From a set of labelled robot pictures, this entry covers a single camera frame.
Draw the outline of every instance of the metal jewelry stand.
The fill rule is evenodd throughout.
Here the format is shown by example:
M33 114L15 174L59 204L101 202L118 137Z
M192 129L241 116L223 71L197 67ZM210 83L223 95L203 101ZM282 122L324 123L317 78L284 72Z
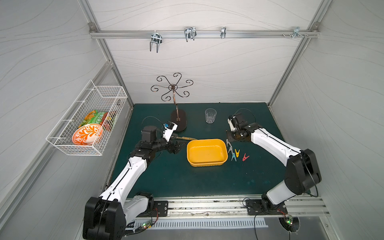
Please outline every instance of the metal jewelry stand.
M161 82L163 79L162 78L165 78L167 80L167 82L169 83L169 86L168 87L164 87L164 86L160 86L160 85L153 85L151 87L151 91L152 92L157 92L159 89L156 88L155 86L158 86L158 87L162 87L162 88L167 88L169 91L164 93L163 95L161 95L161 100L163 100L164 102L168 102L172 99L171 96L166 96L164 97L165 95L167 95L169 92L172 91L172 95L173 95L173 102L174 104L176 105L176 110L174 110L171 115L170 115L170 118L171 118L171 121L176 123L177 124L177 129L176 129L176 132L180 132L182 130L184 130L186 127L187 127L187 115L185 113L184 110L182 109L179 109L178 106L177 106L177 103L176 103L176 98L175 98L175 93L177 95L179 95L180 97L182 98L186 98L189 96L189 92L188 91L184 91L183 94L184 96L181 96L176 90L179 89L179 88L185 88L185 87L189 87L193 84L193 81L192 80L186 80L185 82L189 85L187 86L184 86L184 87L178 87L177 84L179 83L180 79L181 79L181 73L174 73L173 76L175 78L177 78L178 76L180 76L179 80L177 81L176 84L173 84L173 83L170 83L168 81L168 79L165 77L165 76L158 76L156 78L156 80L158 82Z

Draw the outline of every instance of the yellow plastic tub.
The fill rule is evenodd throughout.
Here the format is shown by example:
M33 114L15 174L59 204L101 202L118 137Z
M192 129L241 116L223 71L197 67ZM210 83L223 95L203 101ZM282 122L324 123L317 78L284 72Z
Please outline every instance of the yellow plastic tub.
M222 165L228 159L227 148L220 139L193 140L187 145L187 159L194 167Z

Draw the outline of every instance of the white wall panel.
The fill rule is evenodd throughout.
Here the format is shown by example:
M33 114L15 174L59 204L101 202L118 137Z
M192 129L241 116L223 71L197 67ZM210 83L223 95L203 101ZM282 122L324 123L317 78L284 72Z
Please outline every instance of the white wall panel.
M106 83L116 85L116 79ZM75 239L85 203L97 197L126 123L128 104L114 127L103 156L67 156L57 150L10 219L0 239Z
M89 0L102 30L307 28L320 0Z
M146 39L107 40L134 103L163 103L167 89L152 92L151 86L168 86L156 78L182 74L179 87L189 91L179 103L267 102L288 65L297 39L164 39L159 52L149 51Z
M335 0L272 106L285 139L315 152L319 193L345 240L383 239L383 9Z
M106 59L76 0L0 1L0 202Z

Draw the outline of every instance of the red wire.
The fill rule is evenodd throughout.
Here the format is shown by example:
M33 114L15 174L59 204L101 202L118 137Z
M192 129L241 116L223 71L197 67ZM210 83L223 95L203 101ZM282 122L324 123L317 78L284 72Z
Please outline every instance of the red wire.
M153 223L153 225L157 222L157 220L159 219L159 211L157 210L157 208L155 208L156 209L156 221Z
M280 209L277 209L277 211L278 211L278 212L281 212L281 213L284 215L284 217L286 217L286 216L285 216L285 213L284 213L283 211L281 211Z

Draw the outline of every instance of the white robot arm segment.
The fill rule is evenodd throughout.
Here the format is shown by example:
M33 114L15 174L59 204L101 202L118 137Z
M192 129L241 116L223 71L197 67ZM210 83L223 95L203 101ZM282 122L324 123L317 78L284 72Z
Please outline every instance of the white robot arm segment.
M251 141L274 155L284 166L287 166L287 161L291 156L295 156L301 151L270 134L265 128L256 129L251 133Z
M140 175L147 169L147 161L141 157L130 157L127 165L116 180L101 195L101 199L113 201L117 199L124 205L125 199Z

